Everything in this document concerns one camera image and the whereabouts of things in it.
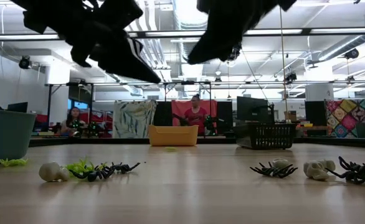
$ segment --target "woman with dark hair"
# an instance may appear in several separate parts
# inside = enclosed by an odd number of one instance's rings
[[[207,111],[201,108],[200,102],[199,94],[194,95],[191,99],[192,108],[185,111],[184,117],[187,119],[189,125],[198,125],[199,129],[197,133],[203,135],[205,133],[204,121],[207,117]]]
[[[85,124],[84,121],[80,120],[80,109],[73,107],[69,110],[68,117],[61,123],[61,134],[73,134],[76,129],[71,128],[74,121],[79,121],[81,124]]]

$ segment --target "plastic spider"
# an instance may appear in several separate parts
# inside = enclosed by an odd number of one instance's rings
[[[97,179],[97,177],[99,177],[101,180],[102,180],[102,178],[107,179],[108,177],[110,177],[113,174],[114,171],[113,170],[106,171],[105,168],[100,170],[100,169],[98,169],[98,166],[96,166],[94,168],[94,170],[91,170],[88,172],[83,172],[83,174],[76,173],[73,170],[69,170],[69,172],[71,172],[75,177],[77,177],[79,179],[87,178],[87,180],[89,182],[93,182],[94,180]]]
[[[333,175],[339,178],[345,178],[346,181],[353,182],[354,184],[363,184],[365,183],[365,164],[359,165],[355,162],[347,163],[341,156],[339,156],[339,163],[342,168],[347,170],[343,174],[338,174],[325,168],[327,171],[331,172]]]
[[[107,172],[114,172],[114,171],[120,171],[122,174],[125,174],[127,172],[130,172],[132,171],[135,167],[138,167],[138,165],[140,165],[141,163],[140,162],[137,162],[137,164],[135,164],[134,166],[130,167],[128,164],[123,164],[122,165],[122,162],[115,165],[113,162],[112,162],[112,166],[110,167],[104,167],[104,170],[107,171]]]
[[[293,164],[290,164],[289,166],[287,166],[285,168],[282,168],[282,169],[277,168],[277,167],[273,167],[270,162],[268,162],[268,164],[270,165],[270,168],[265,167],[260,162],[259,162],[259,164],[260,164],[260,166],[262,166],[261,169],[259,169],[257,167],[254,167],[254,168],[251,167],[251,169],[256,173],[266,175],[266,176],[269,176],[269,177],[279,177],[281,179],[284,178],[284,177],[289,176],[295,170],[297,170],[297,167],[290,168],[291,166],[293,166]]]

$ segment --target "teal bin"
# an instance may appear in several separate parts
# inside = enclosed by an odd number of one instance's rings
[[[26,155],[36,116],[0,110],[0,159]]]

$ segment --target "woman in red shirt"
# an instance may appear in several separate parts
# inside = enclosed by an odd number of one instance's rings
[[[197,133],[200,135],[205,134],[205,126],[204,121],[207,117],[207,112],[204,108],[201,108],[200,105],[201,99],[199,97],[199,94],[196,94],[192,97],[191,103],[192,108],[188,109],[184,113],[185,119],[187,119],[189,125],[198,125],[199,128],[197,130]]]

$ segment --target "yellow basket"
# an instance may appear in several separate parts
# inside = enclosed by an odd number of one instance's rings
[[[151,146],[195,146],[198,125],[194,126],[149,126]]]

